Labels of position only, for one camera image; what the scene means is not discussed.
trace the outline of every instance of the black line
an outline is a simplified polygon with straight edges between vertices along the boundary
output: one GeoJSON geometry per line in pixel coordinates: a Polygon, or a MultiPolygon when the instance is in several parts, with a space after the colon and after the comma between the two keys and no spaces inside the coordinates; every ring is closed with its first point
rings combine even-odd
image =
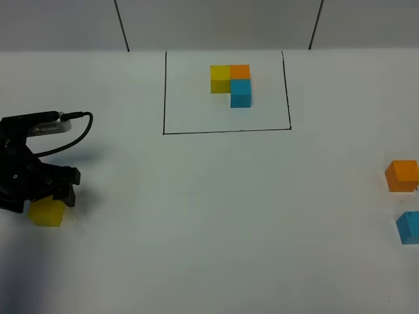
{"type": "Polygon", "coordinates": [[[261,130],[236,130],[236,131],[203,131],[203,132],[175,132],[165,133],[163,135],[179,135],[179,134],[212,134],[212,133],[240,133],[240,132],[266,132],[266,131],[289,131],[287,129],[261,129],[261,130]]]}
{"type": "Polygon", "coordinates": [[[120,25],[120,28],[121,28],[121,30],[122,30],[122,34],[124,35],[124,41],[125,41],[126,50],[129,52],[129,51],[130,51],[130,47],[128,46],[128,41],[126,40],[125,29],[124,29],[124,26],[123,26],[123,24],[122,24],[122,20],[121,20],[121,18],[120,18],[120,14],[119,14],[119,8],[118,8],[118,3],[117,3],[117,0],[113,0],[113,2],[114,2],[114,4],[115,4],[115,8],[116,8],[116,10],[117,10],[118,19],[119,19],[119,25],[120,25]]]}
{"type": "Polygon", "coordinates": [[[163,108],[163,135],[166,127],[166,85],[168,80],[168,52],[164,56],[164,108],[163,108]]]}
{"type": "Polygon", "coordinates": [[[319,8],[319,12],[317,13],[316,23],[314,24],[313,35],[312,35],[312,40],[310,41],[310,46],[308,46],[308,49],[309,49],[309,50],[311,50],[311,49],[312,49],[314,36],[316,36],[317,24],[319,24],[319,19],[320,19],[321,10],[323,9],[323,2],[324,2],[324,0],[321,0],[321,1],[320,1],[320,8],[319,8]]]}
{"type": "Polygon", "coordinates": [[[288,119],[289,119],[289,129],[291,130],[291,114],[289,113],[289,100],[288,100],[288,87],[287,87],[287,75],[285,74],[285,59],[283,58],[283,51],[282,53],[282,67],[283,67],[283,82],[285,83],[285,95],[287,96],[287,108],[288,108],[288,119]]]}

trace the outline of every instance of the robotic arm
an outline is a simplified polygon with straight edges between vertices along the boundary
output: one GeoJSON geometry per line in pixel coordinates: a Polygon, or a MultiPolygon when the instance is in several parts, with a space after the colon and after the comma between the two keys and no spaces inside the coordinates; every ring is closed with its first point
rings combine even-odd
{"type": "Polygon", "coordinates": [[[11,116],[0,121],[0,208],[22,213],[26,200],[37,201],[47,196],[74,207],[73,184],[80,184],[80,172],[72,167],[44,164],[39,157],[61,152],[79,143],[90,131],[91,113],[63,114],[56,111],[11,116]],[[32,153],[26,146],[31,136],[63,133],[71,129],[71,119],[89,116],[83,134],[60,148],[32,153]]]}

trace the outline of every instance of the blue cube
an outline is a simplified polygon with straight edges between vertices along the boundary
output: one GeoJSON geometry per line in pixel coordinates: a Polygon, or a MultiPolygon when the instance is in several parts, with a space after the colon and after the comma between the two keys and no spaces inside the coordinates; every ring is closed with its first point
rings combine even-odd
{"type": "Polygon", "coordinates": [[[406,211],[397,219],[402,244],[419,244],[419,211],[406,211]]]}
{"type": "Polygon", "coordinates": [[[250,80],[231,80],[230,108],[250,108],[251,84],[250,80]]]}

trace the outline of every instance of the yellow cube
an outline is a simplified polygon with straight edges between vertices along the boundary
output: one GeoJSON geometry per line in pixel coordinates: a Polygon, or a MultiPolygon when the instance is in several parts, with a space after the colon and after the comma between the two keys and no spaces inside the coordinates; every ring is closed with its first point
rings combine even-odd
{"type": "Polygon", "coordinates": [[[63,220],[64,209],[65,203],[53,200],[51,195],[33,202],[29,206],[27,215],[37,226],[59,227],[63,220]]]}
{"type": "Polygon", "coordinates": [[[230,92],[230,66],[211,66],[211,94],[227,94],[230,92]]]}

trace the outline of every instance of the black cable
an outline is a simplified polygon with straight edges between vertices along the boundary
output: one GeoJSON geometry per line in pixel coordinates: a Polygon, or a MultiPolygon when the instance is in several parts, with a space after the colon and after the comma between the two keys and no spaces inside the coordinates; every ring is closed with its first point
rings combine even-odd
{"type": "Polygon", "coordinates": [[[62,152],[63,150],[66,150],[67,148],[73,147],[74,145],[78,144],[81,142],[82,139],[84,139],[87,135],[87,133],[89,133],[90,128],[92,127],[92,123],[93,123],[93,114],[92,113],[65,113],[61,116],[61,119],[63,121],[67,121],[70,119],[75,119],[75,118],[80,118],[82,116],[89,116],[89,123],[87,124],[87,127],[85,129],[85,131],[82,133],[82,135],[80,135],[78,138],[76,138],[74,141],[72,141],[71,143],[68,143],[64,146],[52,149],[52,150],[48,150],[46,152],[39,152],[37,154],[34,154],[35,157],[45,157],[45,156],[49,156],[52,154],[56,154],[57,152],[62,152]]]}

